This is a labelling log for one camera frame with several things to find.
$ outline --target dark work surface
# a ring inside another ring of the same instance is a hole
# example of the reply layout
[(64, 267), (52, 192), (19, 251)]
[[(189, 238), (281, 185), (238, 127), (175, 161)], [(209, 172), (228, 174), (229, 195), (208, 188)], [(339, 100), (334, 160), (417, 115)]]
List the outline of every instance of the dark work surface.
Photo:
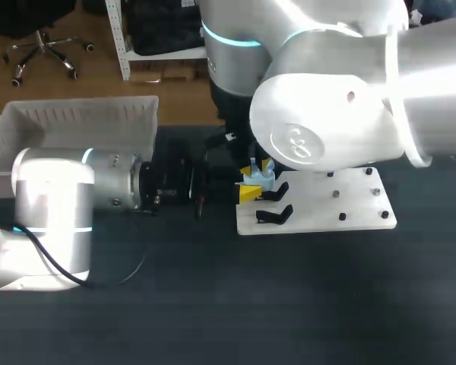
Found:
[(95, 217), (90, 278), (127, 275), (146, 244), (144, 267), (109, 290), (0, 293), (0, 364), (456, 364), (456, 161), (378, 168), (391, 231), (240, 237), (217, 205)]

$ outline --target black cable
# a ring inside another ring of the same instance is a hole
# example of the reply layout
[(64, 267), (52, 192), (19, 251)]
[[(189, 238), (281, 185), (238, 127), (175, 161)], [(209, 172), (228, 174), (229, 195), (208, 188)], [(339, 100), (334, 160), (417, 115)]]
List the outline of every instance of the black cable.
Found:
[[(67, 279), (73, 281), (74, 283), (76, 283), (82, 287), (87, 287), (89, 289), (96, 289), (98, 287), (108, 287), (109, 286), (107, 284), (96, 284), (89, 280), (81, 280), (81, 279), (76, 278), (74, 275), (72, 275), (71, 273), (66, 271), (59, 263), (57, 263), (57, 261), (47, 252), (46, 248), (39, 241), (37, 236), (35, 234), (33, 234), (32, 232), (30, 232), (30, 230), (28, 230), (27, 227), (25, 227), (23, 224), (19, 224), (19, 223), (14, 223), (14, 227), (17, 228), (18, 230), (20, 230), (21, 232), (23, 232), (29, 238), (29, 240), (31, 240), (32, 243), (34, 245), (36, 245), (36, 247), (46, 257), (46, 259), (49, 260), (49, 262), (52, 264), (52, 266), (54, 266), (54, 268), (57, 271), (59, 271), (61, 274), (63, 274)], [(135, 276), (135, 274), (137, 274), (137, 272), (140, 270), (140, 267), (144, 264), (146, 258), (147, 258), (147, 255), (146, 255), (146, 253), (144, 253), (144, 255), (142, 256), (142, 260), (137, 265), (137, 268), (129, 276), (127, 276), (125, 279), (120, 281), (117, 285), (122, 285), (122, 284), (126, 283), (127, 281), (129, 281), (130, 279), (132, 279)]]

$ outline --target white shelf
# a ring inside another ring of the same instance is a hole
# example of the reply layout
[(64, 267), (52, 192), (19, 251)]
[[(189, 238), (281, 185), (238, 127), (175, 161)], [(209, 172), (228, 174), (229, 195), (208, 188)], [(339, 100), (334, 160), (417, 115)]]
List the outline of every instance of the white shelf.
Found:
[[(129, 50), (123, 36), (122, 26), (122, 1), (105, 0), (108, 10), (109, 24), (112, 28), (113, 40), (115, 41), (116, 53), (119, 57), (120, 69), (123, 80), (130, 80), (130, 61), (154, 61), (167, 59), (205, 59), (206, 49), (204, 47), (186, 49), (184, 51), (165, 53), (155, 56), (140, 56), (133, 50)], [(195, 0), (182, 0), (182, 6), (191, 6)]]
[(129, 61), (156, 61), (164, 59), (205, 59), (206, 49), (204, 47), (186, 49), (184, 51), (164, 53), (162, 55), (140, 56), (133, 50), (128, 51), (125, 57)]

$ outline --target white board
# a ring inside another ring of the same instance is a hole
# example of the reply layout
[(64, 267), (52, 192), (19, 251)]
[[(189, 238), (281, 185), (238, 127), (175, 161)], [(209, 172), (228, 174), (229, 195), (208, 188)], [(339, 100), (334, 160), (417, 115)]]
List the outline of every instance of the white board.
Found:
[[(274, 191), (288, 182), (289, 191), (280, 202), (256, 201), (236, 206), (238, 233), (245, 235), (332, 232), (345, 230), (390, 230), (397, 226), (377, 169), (366, 174), (366, 168), (335, 171), (327, 174), (307, 171), (284, 172)], [(339, 191), (339, 197), (333, 196)], [(256, 211), (280, 214), (292, 205), (293, 214), (284, 225), (259, 224)], [(387, 219), (382, 217), (388, 212)], [(346, 220), (340, 220), (345, 213)]]

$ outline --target office chair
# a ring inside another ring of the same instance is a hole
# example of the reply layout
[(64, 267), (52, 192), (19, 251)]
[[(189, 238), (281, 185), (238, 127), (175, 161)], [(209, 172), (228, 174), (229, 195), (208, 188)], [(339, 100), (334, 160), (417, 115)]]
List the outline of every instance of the office chair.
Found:
[(88, 52), (94, 51), (94, 44), (79, 37), (72, 36), (62, 40), (51, 40), (43, 29), (53, 27), (58, 19), (73, 12), (76, 0), (0, 0), (0, 34), (19, 40), (35, 33), (35, 42), (9, 46), (2, 54), (2, 61), (8, 64), (9, 52), (18, 49), (28, 50), (26, 55), (16, 66), (12, 85), (22, 85), (22, 74), (27, 64), (42, 53), (58, 59), (68, 70), (68, 76), (78, 78), (78, 72), (66, 56), (53, 47), (61, 43), (75, 42), (83, 46)]

